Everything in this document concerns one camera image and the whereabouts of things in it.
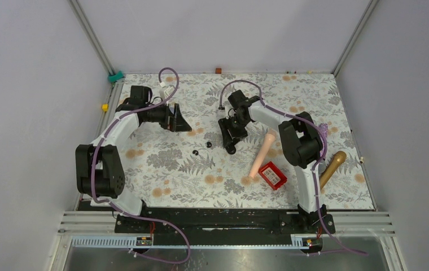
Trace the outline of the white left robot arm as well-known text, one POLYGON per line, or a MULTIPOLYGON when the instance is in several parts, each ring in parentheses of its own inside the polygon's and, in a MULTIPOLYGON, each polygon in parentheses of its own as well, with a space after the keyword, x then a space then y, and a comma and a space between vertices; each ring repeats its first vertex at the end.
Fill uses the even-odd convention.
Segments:
POLYGON ((78 192, 91 196, 95 204, 108 204, 124 216, 137 232, 150 226, 150 217, 142 212, 143 200, 125 190, 125 171, 119 151, 143 123, 158 123, 170 132, 190 132, 178 103, 162 100, 150 102, 152 90, 132 86, 130 95, 115 110, 112 121, 90 144, 75 150, 76 186, 78 192))

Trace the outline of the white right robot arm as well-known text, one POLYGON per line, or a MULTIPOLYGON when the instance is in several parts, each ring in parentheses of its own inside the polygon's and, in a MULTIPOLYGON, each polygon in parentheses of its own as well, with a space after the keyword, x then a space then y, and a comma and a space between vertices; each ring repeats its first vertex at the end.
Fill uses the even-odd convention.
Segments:
POLYGON ((307 112, 289 115, 265 104, 259 96, 246 97, 237 90, 228 101, 234 114, 219 119, 222 145, 228 154, 248 135, 246 126, 259 122, 278 133, 286 160, 294 167, 299 187, 299 225, 312 233, 321 226, 326 207, 321 203, 318 165, 324 147, 322 137, 307 112))

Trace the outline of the black earbud charging case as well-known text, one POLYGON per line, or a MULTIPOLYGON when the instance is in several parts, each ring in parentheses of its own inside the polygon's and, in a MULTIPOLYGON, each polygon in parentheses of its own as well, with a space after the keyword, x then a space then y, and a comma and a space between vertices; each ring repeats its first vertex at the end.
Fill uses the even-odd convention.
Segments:
POLYGON ((233 145, 233 144, 227 145, 225 147, 225 149, 226 149, 227 153, 230 154, 230 155, 234 155, 236 153, 236 151, 237 151, 236 148, 235 148, 235 145, 233 145))

